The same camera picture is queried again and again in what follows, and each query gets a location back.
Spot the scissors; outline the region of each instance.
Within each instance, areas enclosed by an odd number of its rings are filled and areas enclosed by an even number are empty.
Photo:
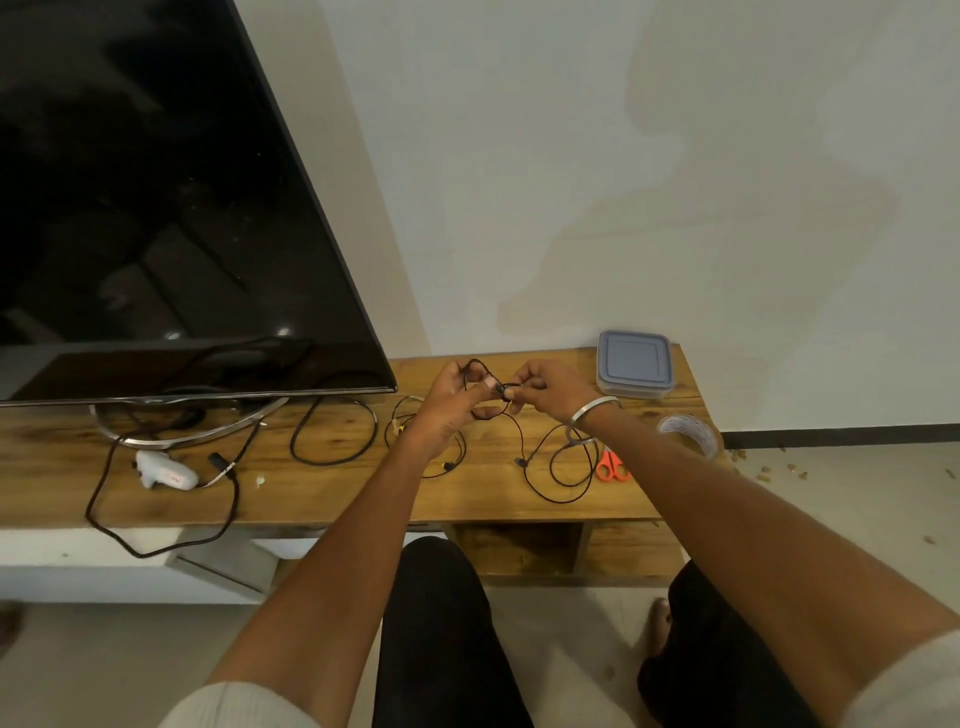
[[[616,456],[616,453],[606,445],[603,448],[603,457],[601,457],[600,462],[597,463],[596,473],[597,477],[605,483],[609,483],[611,480],[620,480],[622,482],[630,479],[627,466],[624,465],[623,461]]]

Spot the wall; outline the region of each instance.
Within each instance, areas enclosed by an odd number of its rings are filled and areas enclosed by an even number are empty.
[[[724,429],[960,421],[953,0],[238,5],[388,353],[649,329]]]

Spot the bracelet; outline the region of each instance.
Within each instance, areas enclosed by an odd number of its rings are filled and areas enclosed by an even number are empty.
[[[598,397],[594,401],[587,402],[584,406],[578,409],[573,413],[573,417],[570,418],[570,424],[566,426],[566,440],[572,445],[588,445],[596,440],[595,437],[587,437],[586,440],[581,440],[573,437],[572,431],[573,428],[577,425],[577,422],[583,418],[591,409],[594,407],[599,407],[601,404],[606,404],[609,401],[615,401],[617,406],[623,409],[623,404],[620,403],[620,400],[612,395],[606,397]]]

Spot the person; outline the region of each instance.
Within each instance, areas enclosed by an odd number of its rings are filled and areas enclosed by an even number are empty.
[[[513,381],[515,413],[530,404],[568,423],[597,400],[558,361],[531,360]],[[427,463],[497,384],[482,365],[444,367],[354,501],[164,728],[347,725],[381,619],[374,726],[532,724],[464,554],[436,538],[403,547]],[[659,654],[637,678],[664,726],[960,724],[949,608],[616,402],[576,422],[620,456],[692,557],[653,609]]]

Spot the person's left hand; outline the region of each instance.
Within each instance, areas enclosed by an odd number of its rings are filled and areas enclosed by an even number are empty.
[[[482,419],[499,414],[503,409],[502,406],[477,407],[482,401],[499,399],[493,389],[496,379],[479,362],[473,362],[467,370],[467,382],[478,383],[466,388],[465,366],[466,362],[456,360],[447,363],[434,379],[417,416],[404,429],[404,439],[418,442],[431,459],[446,449],[454,432],[473,422],[474,408],[477,417]]]

